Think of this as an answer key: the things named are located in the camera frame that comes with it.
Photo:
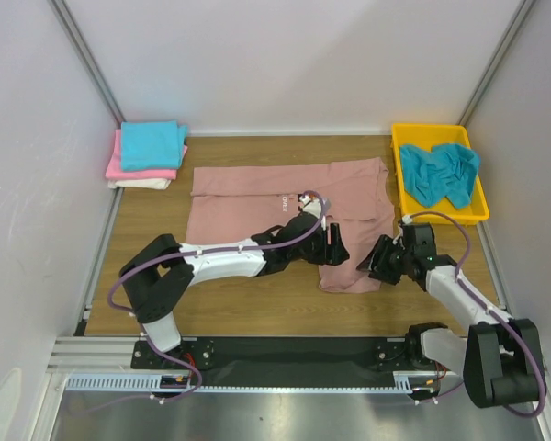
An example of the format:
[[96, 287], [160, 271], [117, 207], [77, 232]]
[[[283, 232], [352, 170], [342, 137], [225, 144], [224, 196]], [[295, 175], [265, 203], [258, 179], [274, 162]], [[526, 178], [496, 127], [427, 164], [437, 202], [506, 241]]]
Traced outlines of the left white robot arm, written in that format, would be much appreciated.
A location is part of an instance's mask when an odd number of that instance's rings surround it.
[[184, 356], [174, 308], [186, 290], [227, 277], [262, 277], [281, 272], [297, 260], [338, 266], [350, 255], [340, 226], [301, 212], [238, 243], [193, 245], [173, 235], [155, 238], [119, 272], [132, 313], [152, 341], [152, 357], [165, 368]]

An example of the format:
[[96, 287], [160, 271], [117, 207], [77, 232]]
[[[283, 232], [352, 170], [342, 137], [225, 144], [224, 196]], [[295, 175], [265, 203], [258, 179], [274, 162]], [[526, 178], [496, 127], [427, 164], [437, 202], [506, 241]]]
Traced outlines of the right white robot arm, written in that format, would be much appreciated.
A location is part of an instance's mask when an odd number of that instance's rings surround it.
[[435, 361], [456, 373], [478, 408], [512, 411], [534, 402], [533, 413], [543, 411], [546, 383], [536, 325], [498, 308], [469, 282], [460, 264], [438, 254], [431, 224], [399, 226], [397, 237], [378, 238], [358, 270], [390, 285], [408, 277], [467, 328], [467, 336], [459, 337], [436, 324], [418, 327], [418, 338], [404, 346], [407, 363], [424, 369]]

